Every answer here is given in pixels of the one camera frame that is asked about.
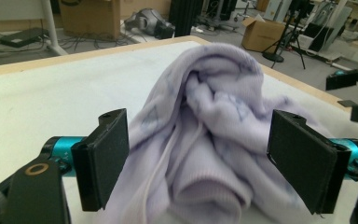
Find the crumpled garment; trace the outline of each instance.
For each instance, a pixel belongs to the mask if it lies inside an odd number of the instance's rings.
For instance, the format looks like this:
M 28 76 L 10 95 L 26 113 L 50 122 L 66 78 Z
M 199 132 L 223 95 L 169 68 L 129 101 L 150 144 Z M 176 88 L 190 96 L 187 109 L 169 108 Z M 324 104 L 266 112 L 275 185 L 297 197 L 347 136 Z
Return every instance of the crumpled garment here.
M 263 77 L 234 46 L 182 53 L 130 123 L 130 155 L 95 221 L 145 224 L 170 210 L 189 223 L 239 223 L 251 203 L 281 223 L 313 219 L 267 158 L 272 110 L 328 132 L 289 97 L 264 97 Z

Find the desk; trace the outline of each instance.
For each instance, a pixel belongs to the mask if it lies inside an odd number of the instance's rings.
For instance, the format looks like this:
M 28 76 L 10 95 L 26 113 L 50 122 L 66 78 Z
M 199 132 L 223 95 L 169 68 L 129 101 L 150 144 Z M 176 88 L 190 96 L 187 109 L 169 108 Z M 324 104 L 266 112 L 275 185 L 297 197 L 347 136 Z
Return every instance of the desk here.
M 51 136 L 89 135 L 99 115 L 121 107 L 131 120 L 168 64 L 201 44 L 208 42 L 185 36 L 0 66 L 0 181 L 35 158 Z M 262 67 L 265 95 L 289 95 L 335 136 L 358 138 L 358 124 L 338 98 Z M 65 178 L 64 185 L 73 223 L 91 223 L 92 213 L 81 212 L 76 180 Z M 358 184 L 345 182 L 342 191 L 337 214 L 325 223 L 348 223 Z M 178 223 L 169 215 L 160 222 Z M 252 208 L 241 223 L 273 222 Z

